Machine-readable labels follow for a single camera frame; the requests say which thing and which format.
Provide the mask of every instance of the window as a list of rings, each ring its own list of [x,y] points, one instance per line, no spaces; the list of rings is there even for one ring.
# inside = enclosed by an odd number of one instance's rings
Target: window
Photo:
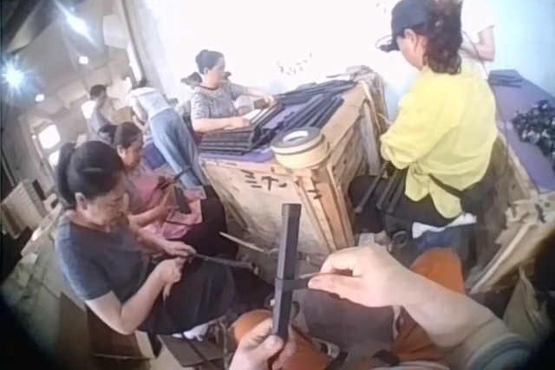
[[[42,130],[38,134],[38,141],[41,144],[42,149],[52,149],[58,143],[60,143],[60,134],[55,125],[50,125]]]
[[[56,167],[58,165],[58,159],[60,158],[60,151],[55,151],[49,155],[49,163],[52,167]]]
[[[83,113],[83,116],[85,116],[85,119],[90,119],[90,116],[93,114],[93,110],[95,109],[95,102],[92,100],[89,100],[83,104],[81,104],[81,111]]]

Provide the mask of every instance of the pink shirt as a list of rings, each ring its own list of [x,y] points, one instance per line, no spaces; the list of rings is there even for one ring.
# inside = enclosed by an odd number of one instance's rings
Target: pink shirt
[[[173,186],[165,190],[157,190],[158,175],[148,169],[141,168],[133,174],[127,175],[127,194],[129,195],[129,211],[132,214],[141,214],[162,204],[168,192],[173,192]],[[181,190],[186,202],[191,209],[190,214],[172,210],[166,220],[180,224],[170,224],[156,221],[145,227],[145,230],[165,239],[183,237],[191,227],[202,222],[200,201],[206,198],[204,189]]]

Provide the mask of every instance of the black cap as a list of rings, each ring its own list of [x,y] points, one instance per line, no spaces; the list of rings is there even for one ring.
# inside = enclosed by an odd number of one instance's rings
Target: black cap
[[[390,41],[378,48],[384,52],[398,51],[397,36],[405,29],[414,28],[428,21],[428,0],[400,0],[391,10]]]

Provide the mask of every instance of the yellow shirt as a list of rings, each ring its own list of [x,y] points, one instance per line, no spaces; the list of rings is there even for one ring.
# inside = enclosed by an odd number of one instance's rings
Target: yellow shirt
[[[398,169],[408,167],[405,194],[420,201],[428,194],[446,218],[461,213],[457,197],[430,177],[464,190],[486,173],[497,138],[495,97],[487,81],[463,63],[457,75],[425,67],[402,97],[395,123],[382,135],[382,156]]]

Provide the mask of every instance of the black bag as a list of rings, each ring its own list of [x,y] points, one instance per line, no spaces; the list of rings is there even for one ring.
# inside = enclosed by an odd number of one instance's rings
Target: black bag
[[[476,184],[470,185],[466,190],[460,191],[450,185],[442,183],[431,173],[429,177],[443,191],[457,197],[460,200],[460,208],[464,212],[473,214],[478,218],[483,218],[486,212],[487,195],[495,187],[495,175],[493,164],[490,163],[486,173]]]

